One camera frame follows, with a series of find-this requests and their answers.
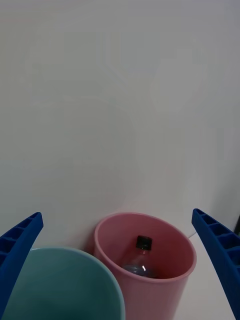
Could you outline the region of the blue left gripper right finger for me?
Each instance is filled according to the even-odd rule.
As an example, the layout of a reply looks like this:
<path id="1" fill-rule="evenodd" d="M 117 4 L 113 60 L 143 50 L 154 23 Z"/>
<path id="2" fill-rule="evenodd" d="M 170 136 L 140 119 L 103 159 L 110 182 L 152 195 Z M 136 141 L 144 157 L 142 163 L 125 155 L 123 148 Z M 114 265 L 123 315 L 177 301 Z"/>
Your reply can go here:
<path id="1" fill-rule="evenodd" d="M 191 223 L 220 280 L 235 319 L 240 318 L 240 237 L 195 208 Z"/>

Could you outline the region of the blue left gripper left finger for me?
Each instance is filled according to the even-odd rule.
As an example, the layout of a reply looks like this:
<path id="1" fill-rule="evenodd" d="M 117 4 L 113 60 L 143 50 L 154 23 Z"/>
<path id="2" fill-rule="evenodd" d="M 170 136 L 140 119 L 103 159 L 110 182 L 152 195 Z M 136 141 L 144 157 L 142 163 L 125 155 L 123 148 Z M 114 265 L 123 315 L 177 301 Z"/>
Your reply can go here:
<path id="1" fill-rule="evenodd" d="M 0 315 L 4 314 L 24 262 L 43 229 L 43 217 L 36 212 L 0 237 Z"/>

